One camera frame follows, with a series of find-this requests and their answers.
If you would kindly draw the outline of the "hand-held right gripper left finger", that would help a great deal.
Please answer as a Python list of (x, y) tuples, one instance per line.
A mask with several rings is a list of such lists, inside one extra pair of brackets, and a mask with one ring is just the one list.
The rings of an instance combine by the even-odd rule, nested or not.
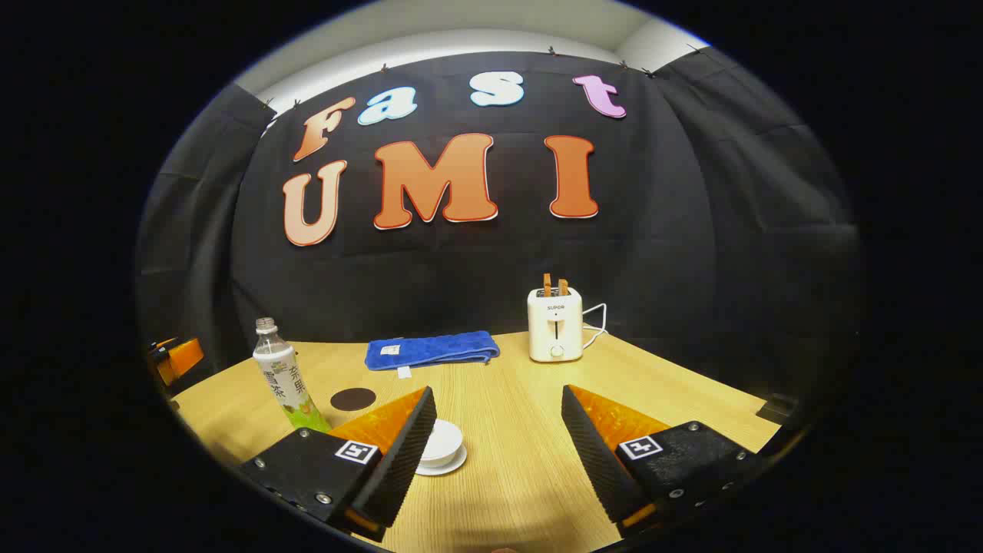
[(239, 465), (250, 484), (320, 524), (382, 541), (438, 417), (431, 386), (328, 432), (295, 429)]

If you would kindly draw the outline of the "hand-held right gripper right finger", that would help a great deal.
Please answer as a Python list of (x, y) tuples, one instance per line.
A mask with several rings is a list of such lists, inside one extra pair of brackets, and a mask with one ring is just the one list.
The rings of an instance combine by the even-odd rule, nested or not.
[(622, 538), (684, 524), (765, 468), (752, 449), (706, 423), (670, 426), (580, 386), (563, 386), (561, 418)]

